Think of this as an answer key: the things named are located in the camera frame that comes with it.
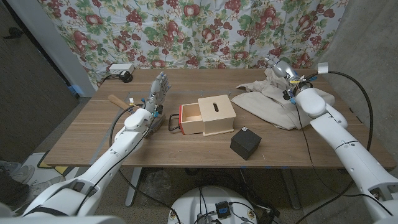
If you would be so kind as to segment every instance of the black handle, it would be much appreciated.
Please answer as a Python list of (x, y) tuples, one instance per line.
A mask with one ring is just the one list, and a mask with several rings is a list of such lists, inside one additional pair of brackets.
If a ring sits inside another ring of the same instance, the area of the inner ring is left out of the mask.
[(180, 129), (180, 125), (178, 125), (177, 127), (171, 128), (171, 125), (172, 125), (172, 117), (173, 117), (173, 116), (180, 116), (180, 115), (179, 115), (179, 114), (171, 114), (171, 115), (170, 115), (170, 118), (169, 118), (169, 131), (174, 131), (174, 130), (176, 130), (177, 128)]
[(8, 29), (8, 32), (10, 33), (9, 36), (4, 37), (5, 39), (15, 39), (15, 38), (20, 38), (24, 34), (21, 30), (19, 30), (16, 27), (10, 27)]

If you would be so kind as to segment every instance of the table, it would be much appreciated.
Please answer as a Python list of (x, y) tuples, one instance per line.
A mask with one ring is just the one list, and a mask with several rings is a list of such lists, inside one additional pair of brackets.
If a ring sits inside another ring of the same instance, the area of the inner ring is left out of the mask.
[[(196, 103), (200, 97), (227, 94), (230, 98), (242, 93), (235, 89), (242, 83), (264, 80), (264, 69), (198, 69), (165, 70), (172, 88), (164, 102), (164, 112), (178, 113), (181, 104)], [(314, 73), (311, 69), (297, 69), (299, 75)], [(44, 162), (50, 166), (89, 166), (108, 150), (109, 127), (121, 110), (108, 101), (114, 94), (135, 102), (147, 98), (150, 84), (160, 70), (135, 70), (131, 83), (106, 80), (87, 103), (74, 122), (48, 153)], [(322, 78), (313, 82), (314, 87), (335, 96), (334, 107), (347, 119), (347, 130), (362, 145), (367, 144), (368, 129), (349, 110), (331, 86)], [(133, 167), (224, 167), (224, 168), (312, 168), (307, 146), (301, 131), (275, 128), (233, 103), (236, 112), (233, 133), (204, 137), (202, 134), (182, 135), (168, 130), (168, 119), (143, 146), (128, 157), (123, 165)], [(115, 127), (115, 133), (123, 126), (124, 115)], [(258, 149), (244, 160), (229, 148), (231, 138), (243, 126), (258, 134), (262, 141)], [(316, 168), (344, 168), (334, 150), (311, 126), (304, 128)], [(396, 166), (392, 156), (373, 138), (371, 154), (387, 169)]]

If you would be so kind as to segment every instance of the power strip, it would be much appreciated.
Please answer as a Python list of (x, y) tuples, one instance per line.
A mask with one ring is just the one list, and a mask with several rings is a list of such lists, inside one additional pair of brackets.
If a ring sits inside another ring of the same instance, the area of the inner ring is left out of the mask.
[(119, 75), (123, 71), (129, 71), (132, 74), (134, 66), (132, 64), (113, 64), (110, 66), (109, 71), (112, 75)]

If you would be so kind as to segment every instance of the fabric backdrop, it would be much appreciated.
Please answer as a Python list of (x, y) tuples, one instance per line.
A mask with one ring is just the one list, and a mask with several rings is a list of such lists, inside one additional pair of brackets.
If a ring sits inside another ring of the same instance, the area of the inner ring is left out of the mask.
[(308, 68), (348, 0), (38, 0), (96, 88), (112, 63), (262, 68), (272, 54)]

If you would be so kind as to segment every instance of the crumpled cloth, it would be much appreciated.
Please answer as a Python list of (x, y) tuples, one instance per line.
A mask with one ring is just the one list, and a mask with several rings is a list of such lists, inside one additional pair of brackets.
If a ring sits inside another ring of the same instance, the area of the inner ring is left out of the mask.
[[(267, 68), (264, 73), (267, 76), (264, 81), (238, 85), (236, 88), (245, 87), (247, 93), (235, 96), (231, 101), (277, 128), (300, 129), (299, 115), (295, 105), (283, 98), (283, 91), (289, 89), (289, 84), (284, 78), (277, 77), (270, 68)], [(315, 90), (329, 105), (335, 104), (333, 95), (316, 88)], [(309, 118), (301, 107), (298, 105), (297, 107), (302, 125), (305, 127), (310, 124), (312, 118)]]

